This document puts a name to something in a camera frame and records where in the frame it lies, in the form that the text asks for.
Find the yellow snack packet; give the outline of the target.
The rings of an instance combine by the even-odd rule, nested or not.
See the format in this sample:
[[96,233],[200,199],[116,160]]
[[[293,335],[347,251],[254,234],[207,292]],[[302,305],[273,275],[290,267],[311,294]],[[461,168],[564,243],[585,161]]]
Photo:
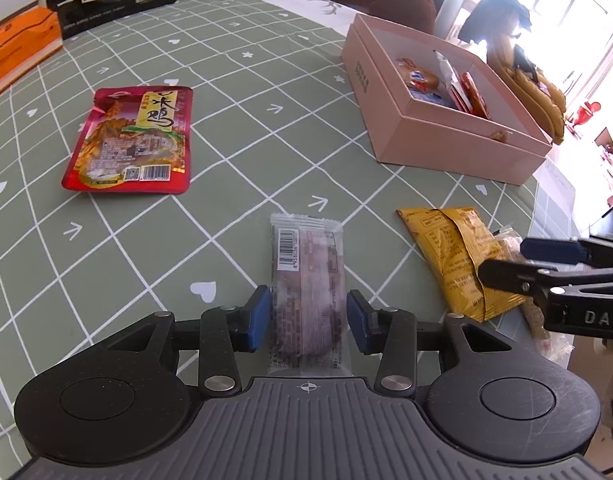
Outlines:
[[525,297],[487,287],[478,268],[504,260],[501,244],[473,207],[405,208],[399,217],[423,252],[449,309],[482,323],[520,306]]

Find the red yellow milk-ball snack bag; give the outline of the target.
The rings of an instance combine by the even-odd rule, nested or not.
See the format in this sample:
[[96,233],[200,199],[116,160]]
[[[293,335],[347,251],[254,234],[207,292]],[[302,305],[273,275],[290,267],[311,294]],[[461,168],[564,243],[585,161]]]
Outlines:
[[450,96],[456,107],[462,112],[485,119],[491,118],[488,105],[471,77],[471,73],[461,73],[452,81]]

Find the rice cracker snack pack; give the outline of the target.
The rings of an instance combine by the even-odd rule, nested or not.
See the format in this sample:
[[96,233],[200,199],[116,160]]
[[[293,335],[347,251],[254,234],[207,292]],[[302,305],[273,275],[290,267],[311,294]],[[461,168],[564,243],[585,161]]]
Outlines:
[[439,51],[434,50],[437,65],[438,65],[438,79],[440,81],[440,87],[444,96],[451,99],[456,107],[461,106],[461,83],[459,82],[459,76],[449,62],[449,60]]

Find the red chicken snack pouch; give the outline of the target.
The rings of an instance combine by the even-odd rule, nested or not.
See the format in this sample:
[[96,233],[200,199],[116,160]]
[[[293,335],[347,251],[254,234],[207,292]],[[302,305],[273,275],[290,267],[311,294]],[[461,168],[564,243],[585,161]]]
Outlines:
[[183,86],[98,89],[61,185],[91,193],[186,192],[193,97]]

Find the small sausage snack pack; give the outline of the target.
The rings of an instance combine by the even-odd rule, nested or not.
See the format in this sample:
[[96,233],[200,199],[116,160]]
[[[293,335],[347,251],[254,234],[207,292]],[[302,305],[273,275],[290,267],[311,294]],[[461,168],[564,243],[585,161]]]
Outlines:
[[395,68],[413,99],[442,106],[450,105],[440,92],[440,80],[436,75],[418,67],[409,58],[397,58]]

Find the pink cardboard box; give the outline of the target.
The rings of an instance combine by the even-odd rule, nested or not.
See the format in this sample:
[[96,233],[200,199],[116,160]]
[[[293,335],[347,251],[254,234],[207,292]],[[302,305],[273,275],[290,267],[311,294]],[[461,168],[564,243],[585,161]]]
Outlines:
[[[409,58],[438,77],[434,50],[456,73],[471,73],[490,119],[413,99],[395,68]],[[359,14],[343,46],[355,99],[380,162],[467,174],[521,185],[546,160],[552,142],[491,68],[435,36]]]

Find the green grid tablecloth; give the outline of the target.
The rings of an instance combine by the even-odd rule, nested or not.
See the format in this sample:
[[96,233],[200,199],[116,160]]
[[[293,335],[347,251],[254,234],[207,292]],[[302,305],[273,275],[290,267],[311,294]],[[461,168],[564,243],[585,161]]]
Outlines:
[[[566,237],[553,166],[520,186],[381,165],[326,0],[177,0],[69,39],[0,96],[0,479],[29,458],[14,421],[36,374],[158,310],[197,318],[271,280],[271,215],[343,225],[347,284],[436,321],[445,306],[398,217],[477,209],[491,229]],[[192,177],[177,196],[61,184],[102,87],[192,89]]]

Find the orange gift box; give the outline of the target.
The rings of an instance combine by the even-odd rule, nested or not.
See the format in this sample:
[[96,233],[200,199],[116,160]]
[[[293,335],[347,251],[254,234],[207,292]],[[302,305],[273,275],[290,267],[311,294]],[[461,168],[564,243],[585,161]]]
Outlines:
[[63,45],[57,13],[41,6],[0,26],[0,94]]

